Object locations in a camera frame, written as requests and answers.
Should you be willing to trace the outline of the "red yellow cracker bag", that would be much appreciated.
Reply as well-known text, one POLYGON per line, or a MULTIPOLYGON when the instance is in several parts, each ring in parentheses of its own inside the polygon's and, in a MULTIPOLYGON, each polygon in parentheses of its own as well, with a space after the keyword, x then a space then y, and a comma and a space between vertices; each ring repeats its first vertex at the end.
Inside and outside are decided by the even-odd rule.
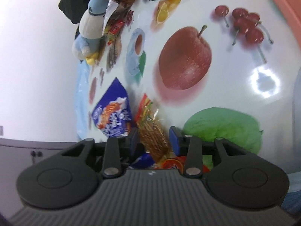
POLYGON ((177 169, 183 172, 184 156, 177 157, 158 117, 159 109, 144 94, 135 116, 140 141, 155 162, 157 169, 177 169))

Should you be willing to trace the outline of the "blue spicy snack bag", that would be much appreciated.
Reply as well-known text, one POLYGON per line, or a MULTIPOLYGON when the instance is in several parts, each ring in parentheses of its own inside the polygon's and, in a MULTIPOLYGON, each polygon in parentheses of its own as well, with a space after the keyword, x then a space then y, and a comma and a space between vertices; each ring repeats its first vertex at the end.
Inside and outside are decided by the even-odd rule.
POLYGON ((94 125, 107 138, 127 136, 131 129, 132 113, 128 94, 115 78, 92 112, 94 125))

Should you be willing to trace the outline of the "brown white snack bag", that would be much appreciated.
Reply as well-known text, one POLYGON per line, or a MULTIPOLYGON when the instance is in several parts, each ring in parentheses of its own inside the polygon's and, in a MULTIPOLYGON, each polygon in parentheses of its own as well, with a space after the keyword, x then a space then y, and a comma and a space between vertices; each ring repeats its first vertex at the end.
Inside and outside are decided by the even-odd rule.
POLYGON ((109 0, 103 27, 103 35, 111 45, 125 24, 133 20, 131 6, 135 0, 109 0))

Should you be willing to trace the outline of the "light blue bed sheet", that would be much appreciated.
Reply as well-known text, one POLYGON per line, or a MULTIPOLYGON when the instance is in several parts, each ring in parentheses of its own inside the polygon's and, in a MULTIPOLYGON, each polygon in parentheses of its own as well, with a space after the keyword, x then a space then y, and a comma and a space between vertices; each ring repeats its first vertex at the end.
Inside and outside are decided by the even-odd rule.
POLYGON ((90 67, 85 61, 79 61, 75 84, 74 111, 76 131, 79 140, 85 139, 88 132, 88 90, 90 67))

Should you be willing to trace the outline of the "fruit print tablecloth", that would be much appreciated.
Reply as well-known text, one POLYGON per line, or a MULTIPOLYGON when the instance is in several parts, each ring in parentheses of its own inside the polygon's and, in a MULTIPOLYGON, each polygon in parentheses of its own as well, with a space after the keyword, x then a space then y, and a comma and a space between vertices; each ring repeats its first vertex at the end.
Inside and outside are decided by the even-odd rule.
POLYGON ((300 168, 300 58, 277 48, 266 0, 135 0, 131 11, 89 66, 86 138, 107 139, 92 112, 118 78, 132 119, 146 94, 165 130, 222 136, 300 168))

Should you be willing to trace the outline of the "penguin plush toy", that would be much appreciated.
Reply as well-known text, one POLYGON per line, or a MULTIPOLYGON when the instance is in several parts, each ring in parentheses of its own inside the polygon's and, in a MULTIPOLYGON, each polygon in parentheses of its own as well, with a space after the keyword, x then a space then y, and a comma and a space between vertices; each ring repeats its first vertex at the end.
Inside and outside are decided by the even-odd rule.
POLYGON ((73 55, 94 65, 103 40, 103 25, 109 0, 90 0, 79 23, 79 35, 72 45, 73 55))

